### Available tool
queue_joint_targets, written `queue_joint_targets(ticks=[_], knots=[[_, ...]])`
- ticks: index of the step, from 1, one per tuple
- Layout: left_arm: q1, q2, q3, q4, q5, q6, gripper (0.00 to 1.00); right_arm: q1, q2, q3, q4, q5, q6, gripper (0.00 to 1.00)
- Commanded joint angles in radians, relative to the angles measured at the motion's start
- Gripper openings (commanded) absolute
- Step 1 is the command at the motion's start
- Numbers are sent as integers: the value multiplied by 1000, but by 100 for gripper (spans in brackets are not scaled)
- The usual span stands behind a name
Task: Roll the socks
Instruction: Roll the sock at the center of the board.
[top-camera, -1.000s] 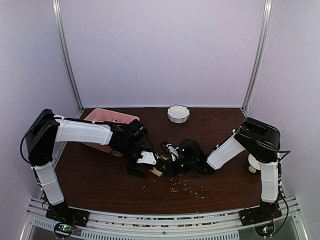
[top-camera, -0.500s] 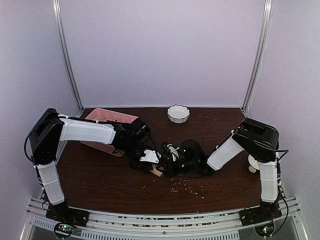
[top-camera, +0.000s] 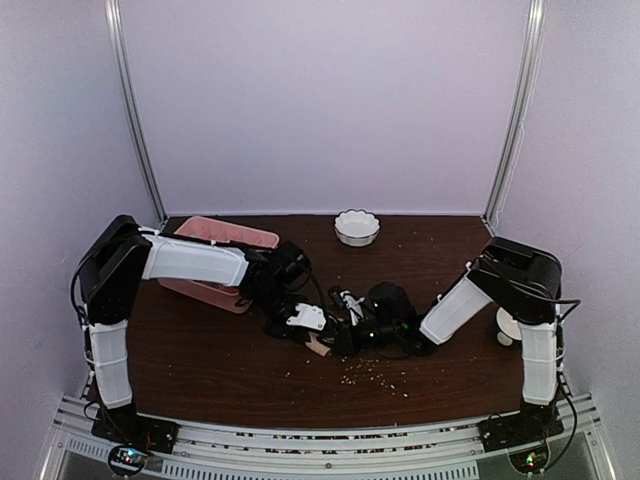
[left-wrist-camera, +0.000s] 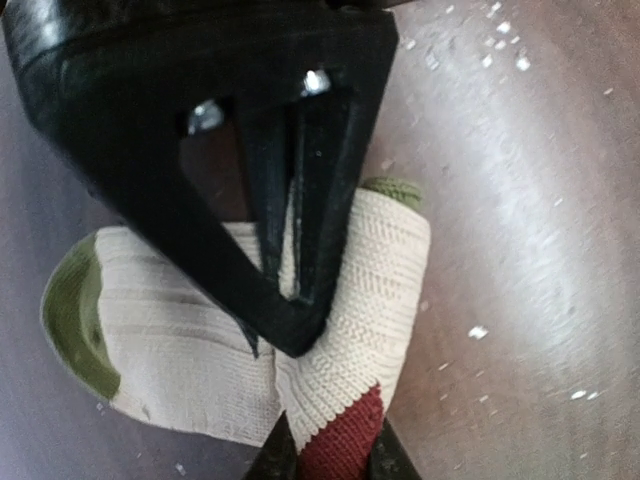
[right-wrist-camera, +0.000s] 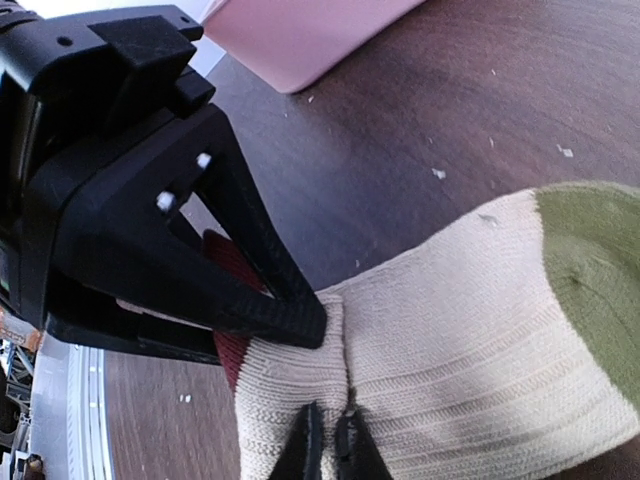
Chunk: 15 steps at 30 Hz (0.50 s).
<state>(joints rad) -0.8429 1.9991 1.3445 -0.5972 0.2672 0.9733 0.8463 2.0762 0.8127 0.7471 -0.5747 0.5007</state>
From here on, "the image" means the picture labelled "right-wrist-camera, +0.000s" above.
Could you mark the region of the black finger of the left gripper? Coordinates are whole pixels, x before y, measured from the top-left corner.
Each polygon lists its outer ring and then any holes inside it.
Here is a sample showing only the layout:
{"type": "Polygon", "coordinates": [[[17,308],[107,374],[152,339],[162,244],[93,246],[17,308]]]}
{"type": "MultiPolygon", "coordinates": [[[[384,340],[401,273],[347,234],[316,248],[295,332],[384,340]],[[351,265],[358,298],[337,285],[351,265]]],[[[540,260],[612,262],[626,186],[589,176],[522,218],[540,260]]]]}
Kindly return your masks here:
{"type": "Polygon", "coordinates": [[[64,282],[47,294],[45,330],[58,340],[146,357],[218,365],[209,330],[137,313],[116,299],[64,282]]]}
{"type": "Polygon", "coordinates": [[[183,326],[309,349],[324,340],[325,310],[211,104],[90,176],[64,209],[54,265],[183,326]]]}

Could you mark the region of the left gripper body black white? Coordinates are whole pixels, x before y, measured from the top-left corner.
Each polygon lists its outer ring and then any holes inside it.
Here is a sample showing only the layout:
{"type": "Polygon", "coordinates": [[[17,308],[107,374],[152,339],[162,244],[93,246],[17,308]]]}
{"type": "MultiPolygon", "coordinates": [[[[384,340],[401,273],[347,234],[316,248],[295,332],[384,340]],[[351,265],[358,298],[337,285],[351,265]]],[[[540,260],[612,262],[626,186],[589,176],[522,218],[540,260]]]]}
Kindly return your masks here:
{"type": "Polygon", "coordinates": [[[47,316],[57,211],[39,209],[35,180],[61,179],[53,158],[159,111],[185,117],[212,96],[186,89],[203,27],[174,5],[45,19],[1,7],[1,299],[34,324],[47,316]]]}

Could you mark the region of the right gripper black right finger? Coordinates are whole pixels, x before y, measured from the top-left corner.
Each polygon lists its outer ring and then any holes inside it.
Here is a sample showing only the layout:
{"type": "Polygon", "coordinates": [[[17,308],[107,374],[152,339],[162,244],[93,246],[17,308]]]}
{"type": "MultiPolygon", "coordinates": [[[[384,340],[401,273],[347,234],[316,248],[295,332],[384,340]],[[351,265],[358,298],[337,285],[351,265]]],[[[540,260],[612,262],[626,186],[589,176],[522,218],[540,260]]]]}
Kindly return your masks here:
{"type": "Polygon", "coordinates": [[[391,480],[381,454],[359,410],[347,410],[335,432],[337,478],[340,480],[391,480]]]}

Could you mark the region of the striped beige brown sock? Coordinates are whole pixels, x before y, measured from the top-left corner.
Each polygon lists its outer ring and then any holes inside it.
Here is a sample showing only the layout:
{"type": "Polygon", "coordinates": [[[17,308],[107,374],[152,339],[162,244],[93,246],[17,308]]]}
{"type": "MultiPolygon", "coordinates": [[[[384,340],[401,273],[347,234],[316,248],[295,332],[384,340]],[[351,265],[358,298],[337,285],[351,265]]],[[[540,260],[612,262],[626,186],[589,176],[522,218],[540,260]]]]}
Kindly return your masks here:
{"type": "Polygon", "coordinates": [[[499,197],[319,298],[319,349],[215,335],[244,479],[269,479],[312,402],[323,479],[351,408],[392,479],[542,479],[639,433],[635,187],[499,197]]]}

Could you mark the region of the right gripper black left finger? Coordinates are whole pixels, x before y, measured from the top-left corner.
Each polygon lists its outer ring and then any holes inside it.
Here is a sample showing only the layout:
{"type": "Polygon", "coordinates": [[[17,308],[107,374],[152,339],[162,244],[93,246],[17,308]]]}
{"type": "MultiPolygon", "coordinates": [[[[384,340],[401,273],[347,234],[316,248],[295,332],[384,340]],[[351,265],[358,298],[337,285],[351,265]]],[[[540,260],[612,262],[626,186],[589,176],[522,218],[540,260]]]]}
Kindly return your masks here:
{"type": "Polygon", "coordinates": [[[316,402],[304,405],[269,480],[320,480],[323,416],[316,402]]]}

